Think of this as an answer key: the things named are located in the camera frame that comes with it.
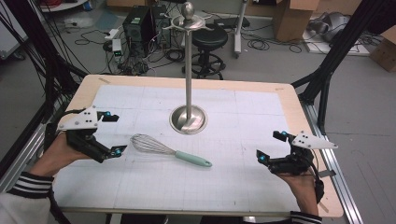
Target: round metal base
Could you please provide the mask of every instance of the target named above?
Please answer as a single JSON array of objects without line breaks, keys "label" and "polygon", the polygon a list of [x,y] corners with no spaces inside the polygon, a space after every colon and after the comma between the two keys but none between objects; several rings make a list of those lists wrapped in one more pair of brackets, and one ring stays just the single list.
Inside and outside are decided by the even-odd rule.
[{"label": "round metal base", "polygon": [[192,105],[191,118],[187,119],[187,107],[182,105],[172,111],[169,122],[178,133],[195,134],[206,127],[207,114],[201,107]]}]

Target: chair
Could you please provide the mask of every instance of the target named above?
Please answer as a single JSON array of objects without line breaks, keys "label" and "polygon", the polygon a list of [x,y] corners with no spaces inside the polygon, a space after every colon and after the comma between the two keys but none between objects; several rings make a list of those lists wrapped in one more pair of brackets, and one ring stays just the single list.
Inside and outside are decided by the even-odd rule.
[{"label": "chair", "polygon": [[219,56],[210,52],[223,47],[228,41],[228,34],[216,24],[206,26],[213,31],[201,29],[192,32],[192,44],[198,47],[200,53],[192,55],[192,58],[198,57],[198,62],[192,63],[191,71],[197,78],[219,75],[219,79],[223,80],[220,71],[225,68],[225,63]]}]

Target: metal pole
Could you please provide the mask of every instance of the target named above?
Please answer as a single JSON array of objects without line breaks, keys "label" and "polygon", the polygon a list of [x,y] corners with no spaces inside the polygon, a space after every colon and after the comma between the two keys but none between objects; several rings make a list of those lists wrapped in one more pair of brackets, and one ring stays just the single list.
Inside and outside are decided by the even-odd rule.
[{"label": "metal pole", "polygon": [[191,119],[191,43],[192,43],[192,32],[186,31],[185,34],[186,39],[186,113],[187,120]]},{"label": "metal pole", "polygon": [[248,3],[248,0],[242,1],[241,11],[239,12],[238,26],[236,27],[237,34],[241,33],[242,21],[244,20],[244,17],[245,17],[245,10],[247,8],[247,3]]}]

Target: teal whisk handle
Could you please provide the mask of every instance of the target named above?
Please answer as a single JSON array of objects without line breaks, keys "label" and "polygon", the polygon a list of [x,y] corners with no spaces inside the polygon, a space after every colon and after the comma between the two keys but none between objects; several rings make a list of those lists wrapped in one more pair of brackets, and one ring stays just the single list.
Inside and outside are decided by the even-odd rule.
[{"label": "teal whisk handle", "polygon": [[205,167],[212,166],[212,162],[207,161],[204,158],[197,157],[197,156],[194,156],[189,153],[182,152],[182,151],[176,151],[175,156],[176,156],[176,158],[179,158],[183,161],[188,161],[188,162],[194,163],[196,165],[205,166]]}]

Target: cardboard box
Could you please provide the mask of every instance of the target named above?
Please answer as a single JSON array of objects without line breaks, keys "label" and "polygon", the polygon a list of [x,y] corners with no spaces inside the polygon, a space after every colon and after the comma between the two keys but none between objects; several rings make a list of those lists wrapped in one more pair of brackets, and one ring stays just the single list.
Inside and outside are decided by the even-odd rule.
[{"label": "cardboard box", "polygon": [[306,25],[317,9],[319,0],[277,0],[273,17],[275,39],[297,42],[303,38]]},{"label": "cardboard box", "polygon": [[373,61],[389,72],[396,72],[396,25],[382,34],[384,39],[370,54]]},{"label": "cardboard box", "polygon": [[154,0],[107,0],[109,7],[151,6]]}]

